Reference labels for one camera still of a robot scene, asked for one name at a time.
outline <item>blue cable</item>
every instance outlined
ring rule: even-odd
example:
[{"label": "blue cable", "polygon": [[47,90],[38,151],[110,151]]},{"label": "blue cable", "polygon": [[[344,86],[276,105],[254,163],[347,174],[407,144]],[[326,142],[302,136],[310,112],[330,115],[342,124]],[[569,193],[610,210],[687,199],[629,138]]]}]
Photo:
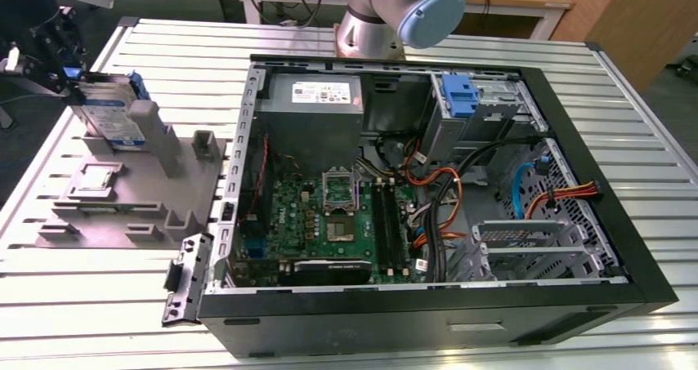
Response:
[{"label": "blue cable", "polygon": [[523,219],[522,193],[519,192],[519,186],[523,173],[530,168],[534,168],[533,163],[525,163],[519,166],[517,174],[514,174],[514,183],[511,184],[511,206],[514,207],[514,216],[517,219]]}]

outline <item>aluminum table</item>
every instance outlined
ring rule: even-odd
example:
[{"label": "aluminum table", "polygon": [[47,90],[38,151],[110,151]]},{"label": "aluminum table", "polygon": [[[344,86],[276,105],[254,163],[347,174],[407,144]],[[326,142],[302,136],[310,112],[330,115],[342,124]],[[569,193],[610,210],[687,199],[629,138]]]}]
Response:
[{"label": "aluminum table", "polygon": [[[332,56],[332,37],[131,19],[94,70],[138,69],[179,136],[210,129],[232,139],[250,54]],[[606,54],[582,43],[451,37],[409,58],[543,69],[681,301],[555,346],[235,359],[203,327],[160,327],[175,250],[33,247],[88,154],[67,109],[0,212],[0,368],[698,368],[698,170]]]}]

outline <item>blue latch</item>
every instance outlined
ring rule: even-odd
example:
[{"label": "blue latch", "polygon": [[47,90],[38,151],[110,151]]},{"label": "blue latch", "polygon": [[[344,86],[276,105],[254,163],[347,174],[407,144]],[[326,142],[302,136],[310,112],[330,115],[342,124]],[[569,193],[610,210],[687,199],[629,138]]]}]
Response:
[{"label": "blue latch", "polygon": [[441,79],[450,105],[450,115],[457,118],[470,117],[481,102],[478,89],[473,86],[470,77],[461,74],[445,74]]}]

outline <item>floor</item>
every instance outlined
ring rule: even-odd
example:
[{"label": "floor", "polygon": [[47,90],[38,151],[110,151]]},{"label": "floor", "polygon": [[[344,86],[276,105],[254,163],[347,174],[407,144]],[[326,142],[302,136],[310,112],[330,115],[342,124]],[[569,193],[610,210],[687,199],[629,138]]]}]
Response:
[{"label": "floor", "polygon": [[[68,0],[63,5],[75,6]],[[78,4],[78,24],[83,32],[92,63],[99,50],[111,36],[116,22],[123,16],[152,19],[244,22],[242,4],[215,0],[116,0],[112,10],[90,10]],[[288,19],[303,20],[307,10],[303,5],[288,8],[266,4],[264,15],[274,22]],[[323,6],[312,26],[331,27],[342,20],[342,7]],[[25,96],[16,85],[0,80],[0,105],[15,120],[11,129],[0,129],[0,206],[9,196],[16,182],[31,163],[64,105],[56,98],[29,96],[1,104],[8,99]],[[658,76],[643,98],[659,116],[671,134],[677,137],[690,157],[698,160],[698,85],[678,78],[667,69]]]}]

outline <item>label sticker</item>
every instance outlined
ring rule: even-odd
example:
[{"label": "label sticker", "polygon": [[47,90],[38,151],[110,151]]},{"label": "label sticker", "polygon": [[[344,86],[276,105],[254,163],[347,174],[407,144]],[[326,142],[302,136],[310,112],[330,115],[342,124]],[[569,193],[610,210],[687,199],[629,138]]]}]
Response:
[{"label": "label sticker", "polygon": [[427,272],[429,262],[427,260],[422,260],[421,258],[417,259],[415,262],[415,269],[421,272]]},{"label": "label sticker", "polygon": [[425,154],[419,151],[415,151],[415,159],[419,163],[425,164],[425,162],[427,161],[427,157],[425,156]]},{"label": "label sticker", "polygon": [[348,105],[351,103],[350,84],[347,82],[295,82],[291,102],[330,103]]},{"label": "label sticker", "polygon": [[549,7],[549,8],[569,8],[570,4],[565,4],[562,2],[546,2],[546,7]]},{"label": "label sticker", "polygon": [[146,137],[135,122],[128,118],[128,108],[120,100],[88,99],[82,106],[91,123],[102,136],[114,144],[128,146],[146,144]]}]

